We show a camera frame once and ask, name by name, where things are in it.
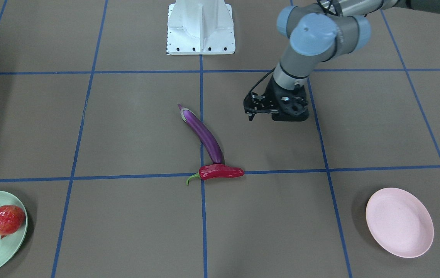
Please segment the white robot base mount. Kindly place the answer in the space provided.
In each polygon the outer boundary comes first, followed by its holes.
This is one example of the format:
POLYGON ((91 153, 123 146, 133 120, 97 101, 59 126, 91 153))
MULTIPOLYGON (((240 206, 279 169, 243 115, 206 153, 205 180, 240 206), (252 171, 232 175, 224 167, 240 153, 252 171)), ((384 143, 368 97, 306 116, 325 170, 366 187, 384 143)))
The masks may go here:
POLYGON ((176 0, 168 6, 167 55, 236 51, 232 6, 224 0, 176 0))

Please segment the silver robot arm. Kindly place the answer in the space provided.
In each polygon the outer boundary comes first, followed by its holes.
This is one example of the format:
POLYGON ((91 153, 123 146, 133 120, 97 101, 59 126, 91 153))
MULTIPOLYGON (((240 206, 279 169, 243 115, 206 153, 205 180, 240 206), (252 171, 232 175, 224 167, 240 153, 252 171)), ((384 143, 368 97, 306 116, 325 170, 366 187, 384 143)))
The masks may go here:
POLYGON ((371 37, 368 14, 393 7, 440 14, 440 0, 318 0, 285 7, 277 30, 289 44, 269 77, 265 92, 251 89, 243 100, 252 121, 270 114, 273 121, 302 122, 309 117, 308 77, 321 62, 361 49, 371 37))

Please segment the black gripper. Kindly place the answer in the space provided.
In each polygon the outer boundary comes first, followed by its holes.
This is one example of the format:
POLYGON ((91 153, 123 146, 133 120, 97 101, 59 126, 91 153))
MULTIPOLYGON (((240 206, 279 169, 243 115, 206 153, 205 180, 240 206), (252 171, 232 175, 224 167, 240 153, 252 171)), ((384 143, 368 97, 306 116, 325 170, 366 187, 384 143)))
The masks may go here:
POLYGON ((255 93, 255 88, 268 76, 262 77, 244 98, 244 113, 252 121, 259 113, 271 114, 277 122, 303 122, 309 117, 308 96, 304 85, 296 84, 287 90, 275 83, 271 77, 263 94, 255 93))

